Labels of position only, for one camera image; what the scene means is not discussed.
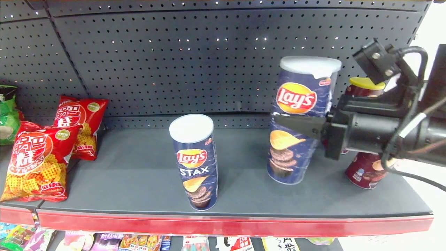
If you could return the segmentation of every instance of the red chip can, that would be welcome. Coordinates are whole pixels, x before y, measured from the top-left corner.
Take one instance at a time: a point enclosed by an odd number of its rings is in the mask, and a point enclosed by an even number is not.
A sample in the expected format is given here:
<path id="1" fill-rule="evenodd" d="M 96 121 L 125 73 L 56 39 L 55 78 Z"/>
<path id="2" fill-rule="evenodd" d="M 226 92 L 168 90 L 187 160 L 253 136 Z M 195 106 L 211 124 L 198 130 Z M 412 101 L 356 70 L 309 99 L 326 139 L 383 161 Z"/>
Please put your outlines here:
<path id="1" fill-rule="evenodd" d="M 374 84 L 369 78 L 350 78 L 350 85 L 345 90 L 346 95 L 376 97 L 384 92 L 386 84 Z"/>
<path id="2" fill-rule="evenodd" d="M 387 161 L 389 168 L 394 168 L 398 159 Z M 360 152 L 345 171 L 348 179 L 364 189 L 374 189 L 381 179 L 387 175 L 381 165 L 379 155 Z"/>

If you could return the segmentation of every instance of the snack bag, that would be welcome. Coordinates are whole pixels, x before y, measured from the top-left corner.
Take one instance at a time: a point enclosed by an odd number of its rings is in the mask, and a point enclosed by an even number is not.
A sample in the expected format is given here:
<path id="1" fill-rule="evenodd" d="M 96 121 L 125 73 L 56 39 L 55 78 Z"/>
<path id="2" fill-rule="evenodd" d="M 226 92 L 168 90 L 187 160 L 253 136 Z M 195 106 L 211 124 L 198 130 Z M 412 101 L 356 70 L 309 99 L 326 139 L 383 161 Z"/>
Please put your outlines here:
<path id="1" fill-rule="evenodd" d="M 331 245 L 336 238 L 305 238 L 314 245 Z"/>
<path id="2" fill-rule="evenodd" d="M 84 232 L 85 243 L 82 250 L 89 251 L 95 242 L 95 234 L 93 232 Z"/>
<path id="3" fill-rule="evenodd" d="M 265 251 L 299 251 L 294 238 L 266 237 L 262 238 Z"/>
<path id="4" fill-rule="evenodd" d="M 54 230 L 38 228 L 29 242 L 26 244 L 23 251 L 46 251 L 53 233 Z"/>
<path id="5" fill-rule="evenodd" d="M 254 251 L 249 237 L 217 237 L 219 251 Z"/>
<path id="6" fill-rule="evenodd" d="M 181 251 L 209 251 L 209 240 L 206 236 L 184 236 Z"/>
<path id="7" fill-rule="evenodd" d="M 170 235 L 163 235 L 161 241 L 161 250 L 169 250 L 170 249 Z"/>
<path id="8" fill-rule="evenodd" d="M 5 238 L 17 225 L 0 222 L 0 239 Z"/>
<path id="9" fill-rule="evenodd" d="M 148 235 L 125 234 L 118 251 L 148 251 L 149 248 L 146 247 L 148 240 Z"/>
<path id="10" fill-rule="evenodd" d="M 23 114 L 16 109 L 17 87 L 0 85 L 0 146 L 12 145 Z"/>
<path id="11" fill-rule="evenodd" d="M 85 234 L 82 231 L 66 231 L 56 251 L 81 251 L 84 244 Z"/>
<path id="12" fill-rule="evenodd" d="M 121 241 L 123 237 L 123 234 L 99 234 L 91 251 L 118 251 L 119 241 Z"/>
<path id="13" fill-rule="evenodd" d="M 0 247 L 11 251 L 23 251 L 25 246 L 31 240 L 36 228 L 28 226 L 16 226 L 0 243 Z"/>
<path id="14" fill-rule="evenodd" d="M 53 126 L 81 125 L 73 149 L 74 159 L 95 160 L 97 157 L 97 131 L 101 125 L 108 100 L 82 99 L 61 96 Z"/>
<path id="15" fill-rule="evenodd" d="M 162 242 L 161 235 L 150 235 L 147 239 L 148 251 L 160 251 Z"/>
<path id="16" fill-rule="evenodd" d="M 80 126 L 48 127 L 23 121 L 6 174 L 0 201 L 63 201 L 66 199 L 66 166 Z"/>

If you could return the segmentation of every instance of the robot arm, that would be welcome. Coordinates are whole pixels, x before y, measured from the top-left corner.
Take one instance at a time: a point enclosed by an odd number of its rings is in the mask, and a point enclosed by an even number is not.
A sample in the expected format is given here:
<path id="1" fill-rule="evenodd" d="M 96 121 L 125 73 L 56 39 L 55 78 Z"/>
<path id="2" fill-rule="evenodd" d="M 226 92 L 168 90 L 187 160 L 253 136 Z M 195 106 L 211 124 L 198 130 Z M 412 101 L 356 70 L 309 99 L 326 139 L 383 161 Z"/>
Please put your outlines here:
<path id="1" fill-rule="evenodd" d="M 414 52 L 422 58 L 418 76 L 403 59 Z M 446 167 L 446 45 L 438 49 L 421 101 L 427 64 L 422 48 L 397 50 L 391 45 L 383 47 L 375 39 L 353 56 L 375 84 L 400 73 L 396 87 L 378 97 L 342 95 L 325 118 L 275 115 L 274 120 L 308 137 L 328 141 L 325 156 L 331 159 L 338 160 L 346 148 L 377 153 L 383 159 L 412 159 Z M 388 171 L 427 182 L 422 177 Z"/>

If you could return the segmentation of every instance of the gray shelf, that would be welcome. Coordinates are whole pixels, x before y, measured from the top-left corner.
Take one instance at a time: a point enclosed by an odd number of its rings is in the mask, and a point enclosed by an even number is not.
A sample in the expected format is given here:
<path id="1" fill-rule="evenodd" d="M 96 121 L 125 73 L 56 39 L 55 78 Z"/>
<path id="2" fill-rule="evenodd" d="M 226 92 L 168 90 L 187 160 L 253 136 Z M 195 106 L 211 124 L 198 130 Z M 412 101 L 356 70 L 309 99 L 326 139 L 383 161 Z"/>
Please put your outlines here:
<path id="1" fill-rule="evenodd" d="M 290 218 L 382 218 L 430 215 L 403 177 L 388 175 L 374 190 L 353 185 L 336 162 L 316 150 L 304 180 L 294 186 L 266 171 L 269 130 L 215 130 L 219 197 L 208 211 L 189 205 L 168 130 L 109 130 L 96 161 L 79 161 L 69 173 L 69 195 L 40 208 L 87 213 Z"/>
<path id="2" fill-rule="evenodd" d="M 64 231 L 59 231 L 55 234 L 53 241 L 48 247 L 48 251 L 55 251 L 58 244 L 63 240 L 65 236 Z M 255 251 L 264 251 L 261 238 L 251 238 L 252 246 Z M 304 238 L 296 238 L 297 245 L 301 251 L 342 251 L 341 244 L 336 239 L 329 246 L 316 246 Z M 211 251 L 218 251 L 215 246 L 217 245 L 217 239 L 215 237 L 209 237 L 209 248 Z M 183 246 L 182 236 L 172 236 L 172 242 L 170 244 L 171 251 L 179 251 Z"/>
<path id="3" fill-rule="evenodd" d="M 6 173 L 8 171 L 8 165 L 11 159 L 11 153 L 12 153 L 12 146 L 0 146 L 0 193 L 3 193 L 4 190 Z M 1 202 L 0 205 L 21 207 L 29 210 L 35 210 L 41 203 L 42 201 L 24 202 L 24 201 L 12 200 L 12 201 Z"/>

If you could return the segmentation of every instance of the blue canister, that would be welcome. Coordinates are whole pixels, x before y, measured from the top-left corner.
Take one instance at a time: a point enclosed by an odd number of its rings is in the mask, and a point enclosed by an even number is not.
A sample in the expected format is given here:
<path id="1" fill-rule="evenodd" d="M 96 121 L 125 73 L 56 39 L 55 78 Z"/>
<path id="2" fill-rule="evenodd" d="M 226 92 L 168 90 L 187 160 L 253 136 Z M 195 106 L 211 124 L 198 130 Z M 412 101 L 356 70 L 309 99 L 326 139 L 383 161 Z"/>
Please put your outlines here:
<path id="1" fill-rule="evenodd" d="M 282 58 L 272 115 L 324 117 L 331 107 L 334 83 L 341 65 L 341 61 L 331 58 Z M 270 143 L 268 174 L 283 184 L 301 182 L 318 141 L 271 119 Z"/>
<path id="2" fill-rule="evenodd" d="M 208 210 L 217 201 L 217 155 L 212 137 L 214 122 L 206 115 L 189 114 L 169 126 L 178 170 L 190 205 Z"/>

